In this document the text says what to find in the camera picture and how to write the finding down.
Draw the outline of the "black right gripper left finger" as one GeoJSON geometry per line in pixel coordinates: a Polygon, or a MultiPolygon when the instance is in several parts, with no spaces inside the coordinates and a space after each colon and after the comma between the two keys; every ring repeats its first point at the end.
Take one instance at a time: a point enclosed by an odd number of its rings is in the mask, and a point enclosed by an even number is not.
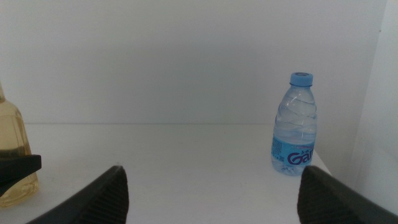
{"type": "Polygon", "coordinates": [[[120,223],[129,210],[126,171],[112,166],[84,189],[47,213],[33,219],[36,224],[120,223]]]}

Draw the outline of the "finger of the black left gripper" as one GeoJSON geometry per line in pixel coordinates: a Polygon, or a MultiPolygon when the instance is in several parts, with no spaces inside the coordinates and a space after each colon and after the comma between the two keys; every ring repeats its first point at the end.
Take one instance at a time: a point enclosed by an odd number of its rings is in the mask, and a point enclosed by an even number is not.
{"type": "Polygon", "coordinates": [[[42,168],[42,158],[28,156],[1,158],[1,196],[20,180],[42,168]]]}

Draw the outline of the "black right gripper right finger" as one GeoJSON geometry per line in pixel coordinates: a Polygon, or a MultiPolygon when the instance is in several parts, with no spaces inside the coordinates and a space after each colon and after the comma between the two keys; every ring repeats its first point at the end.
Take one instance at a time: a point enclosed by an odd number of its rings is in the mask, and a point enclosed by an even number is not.
{"type": "Polygon", "coordinates": [[[297,213],[305,224],[397,224],[396,214],[316,166],[307,166],[302,173],[297,213]]]}

